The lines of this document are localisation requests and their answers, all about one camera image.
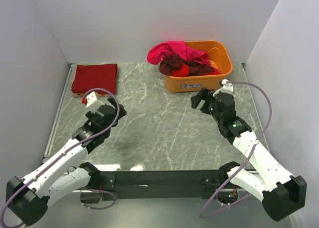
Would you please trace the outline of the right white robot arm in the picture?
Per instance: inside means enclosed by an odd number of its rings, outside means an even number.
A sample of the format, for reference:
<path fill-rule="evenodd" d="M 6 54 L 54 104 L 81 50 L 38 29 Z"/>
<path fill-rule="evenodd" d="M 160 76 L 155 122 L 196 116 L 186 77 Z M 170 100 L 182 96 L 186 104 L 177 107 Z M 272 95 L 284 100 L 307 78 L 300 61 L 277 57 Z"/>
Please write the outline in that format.
<path fill-rule="evenodd" d="M 280 221 L 303 208 L 307 183 L 285 169 L 257 139 L 245 120 L 237 116 L 230 92 L 213 92 L 207 88 L 191 98 L 192 108 L 203 101 L 201 111 L 211 115 L 221 135 L 238 149 L 258 172 L 258 176 L 241 168 L 236 162 L 220 167 L 219 183 L 225 188 L 237 185 L 261 201 L 268 216 Z"/>

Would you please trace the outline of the pink t shirt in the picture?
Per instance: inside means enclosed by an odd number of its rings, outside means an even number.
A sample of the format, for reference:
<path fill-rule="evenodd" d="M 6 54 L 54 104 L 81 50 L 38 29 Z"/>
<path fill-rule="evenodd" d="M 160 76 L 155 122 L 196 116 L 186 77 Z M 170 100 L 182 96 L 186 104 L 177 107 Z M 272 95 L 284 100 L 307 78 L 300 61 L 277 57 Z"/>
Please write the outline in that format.
<path fill-rule="evenodd" d="M 205 51 L 193 49 L 184 41 L 167 41 L 154 46 L 148 52 L 147 61 L 152 65 L 160 65 L 162 59 L 169 55 L 179 55 L 186 61 L 193 60 L 200 64 L 210 65 L 208 54 Z"/>

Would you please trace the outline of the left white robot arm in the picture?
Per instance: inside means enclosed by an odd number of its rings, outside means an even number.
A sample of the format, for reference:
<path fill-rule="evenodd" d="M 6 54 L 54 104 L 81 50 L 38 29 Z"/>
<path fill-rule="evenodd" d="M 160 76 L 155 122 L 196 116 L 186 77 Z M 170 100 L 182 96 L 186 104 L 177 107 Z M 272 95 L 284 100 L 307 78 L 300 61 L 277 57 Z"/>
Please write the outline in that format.
<path fill-rule="evenodd" d="M 48 208 L 74 190 L 87 190 L 117 197 L 107 185 L 101 171 L 89 162 L 64 175 L 73 162 L 89 155 L 110 136 L 111 128 L 127 112 L 114 96 L 103 103 L 96 92 L 84 97 L 87 121 L 67 143 L 39 168 L 19 179 L 11 178 L 6 185 L 5 208 L 10 209 L 26 226 L 38 222 Z"/>

